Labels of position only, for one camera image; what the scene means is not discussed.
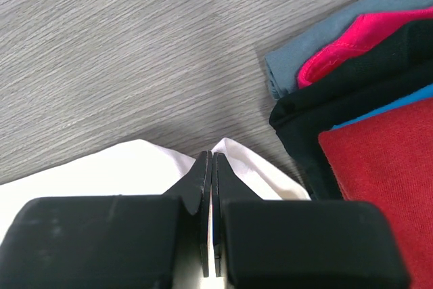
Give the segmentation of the white and green t-shirt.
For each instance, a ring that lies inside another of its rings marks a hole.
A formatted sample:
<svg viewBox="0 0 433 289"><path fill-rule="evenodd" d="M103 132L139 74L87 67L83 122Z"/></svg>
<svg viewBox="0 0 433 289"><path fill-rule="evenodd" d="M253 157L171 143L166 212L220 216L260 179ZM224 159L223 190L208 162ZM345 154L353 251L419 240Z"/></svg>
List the white and green t-shirt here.
<svg viewBox="0 0 433 289"><path fill-rule="evenodd" d="M223 138L211 151L226 155L234 173L265 200L310 198L300 184L232 139ZM194 162L190 156L139 139L3 184L1 234L32 199L161 194L185 176Z"/></svg>

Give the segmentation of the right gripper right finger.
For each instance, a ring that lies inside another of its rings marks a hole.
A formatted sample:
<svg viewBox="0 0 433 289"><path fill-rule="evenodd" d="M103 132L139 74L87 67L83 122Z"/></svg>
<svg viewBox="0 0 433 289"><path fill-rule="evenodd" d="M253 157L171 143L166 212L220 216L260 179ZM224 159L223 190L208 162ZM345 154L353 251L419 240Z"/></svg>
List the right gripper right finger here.
<svg viewBox="0 0 433 289"><path fill-rule="evenodd" d="M390 224L367 202L265 200L212 159L216 275L227 288L408 288Z"/></svg>

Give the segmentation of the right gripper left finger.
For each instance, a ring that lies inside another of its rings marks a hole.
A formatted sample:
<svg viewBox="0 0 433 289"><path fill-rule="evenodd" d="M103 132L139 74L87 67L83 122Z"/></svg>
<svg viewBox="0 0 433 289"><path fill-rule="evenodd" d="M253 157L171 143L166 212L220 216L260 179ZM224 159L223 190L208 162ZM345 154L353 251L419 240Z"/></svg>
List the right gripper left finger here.
<svg viewBox="0 0 433 289"><path fill-rule="evenodd" d="M199 288L212 154L160 195L35 198L1 243L2 288Z"/></svg>

